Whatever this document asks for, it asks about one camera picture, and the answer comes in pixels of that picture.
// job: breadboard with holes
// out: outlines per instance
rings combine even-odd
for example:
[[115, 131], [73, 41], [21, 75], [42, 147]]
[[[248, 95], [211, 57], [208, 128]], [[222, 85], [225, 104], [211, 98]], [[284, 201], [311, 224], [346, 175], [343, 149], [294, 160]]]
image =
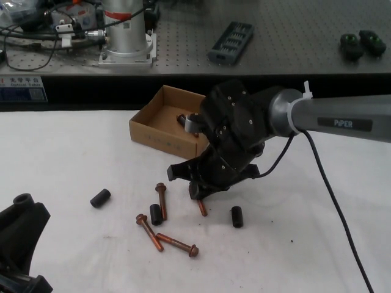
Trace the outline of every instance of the breadboard with holes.
[[[362, 29], [375, 31], [391, 46], [390, 15], [389, 0], [178, 0], [175, 5], [161, 0], [155, 29], [158, 56], [152, 68], [101, 68], [96, 47], [57, 52], [49, 65], [37, 72], [61, 76], [391, 73], [391, 50], [380, 58], [365, 54], [354, 63], [347, 62], [339, 48], [342, 34], [358, 35]], [[254, 34], [234, 65], [213, 63], [207, 54], [232, 21], [253, 25]], [[48, 58], [48, 54], [10, 46], [7, 52], [10, 63], [20, 68], [37, 67]], [[0, 74], [15, 75], [15, 71], [2, 65]]]

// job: white cable tie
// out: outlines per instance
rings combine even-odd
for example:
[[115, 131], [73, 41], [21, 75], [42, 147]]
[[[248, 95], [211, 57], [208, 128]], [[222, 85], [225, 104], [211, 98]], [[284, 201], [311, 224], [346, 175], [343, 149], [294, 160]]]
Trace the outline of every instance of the white cable tie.
[[291, 126], [291, 129], [295, 132], [295, 133], [300, 133], [300, 131], [295, 127], [295, 125], [293, 124], [293, 119], [292, 119], [292, 109], [293, 109], [293, 106], [304, 100], [304, 99], [312, 99], [312, 92], [310, 91], [310, 84], [308, 81], [305, 81], [304, 82], [304, 90], [305, 92], [303, 93], [303, 97], [300, 98], [300, 99], [296, 99], [294, 100], [292, 103], [290, 103], [288, 105], [288, 109], [287, 109], [287, 115], [288, 115], [288, 123], [289, 123], [289, 126]]

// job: robotic arm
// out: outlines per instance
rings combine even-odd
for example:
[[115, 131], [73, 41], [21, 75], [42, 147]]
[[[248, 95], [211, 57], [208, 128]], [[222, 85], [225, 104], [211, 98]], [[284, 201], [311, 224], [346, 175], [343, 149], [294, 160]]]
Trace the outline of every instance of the robotic arm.
[[250, 162], [274, 136], [300, 130], [391, 142], [391, 96], [311, 99], [298, 90], [271, 87], [248, 94], [238, 80], [215, 86], [202, 101], [200, 115], [186, 118], [187, 132], [202, 132], [210, 145], [197, 158], [171, 165], [169, 180], [190, 181], [193, 200], [260, 176]]

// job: silver cylinder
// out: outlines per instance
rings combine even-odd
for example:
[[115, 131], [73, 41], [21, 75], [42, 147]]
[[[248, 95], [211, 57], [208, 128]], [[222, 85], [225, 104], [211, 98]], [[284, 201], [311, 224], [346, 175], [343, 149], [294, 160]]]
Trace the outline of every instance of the silver cylinder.
[[[106, 24], [123, 20], [143, 8], [142, 0], [103, 0], [104, 22]], [[107, 51], [117, 57], [144, 55], [152, 47], [145, 35], [144, 13], [130, 21], [106, 28]]]

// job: black cylinder spacer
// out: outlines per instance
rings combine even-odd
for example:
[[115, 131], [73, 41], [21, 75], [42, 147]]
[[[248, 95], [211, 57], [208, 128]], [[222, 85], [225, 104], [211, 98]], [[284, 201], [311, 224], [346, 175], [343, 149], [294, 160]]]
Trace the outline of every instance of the black cylinder spacer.
[[231, 209], [231, 213], [232, 213], [232, 226], [234, 226], [235, 228], [243, 227], [242, 208], [240, 206], [234, 206]]
[[90, 203], [94, 208], [100, 208], [102, 205], [104, 205], [105, 202], [109, 200], [110, 196], [110, 191], [103, 189], [93, 199], [90, 200]]
[[159, 226], [163, 223], [163, 216], [161, 215], [160, 205], [154, 203], [149, 207], [151, 213], [151, 222], [153, 226]]

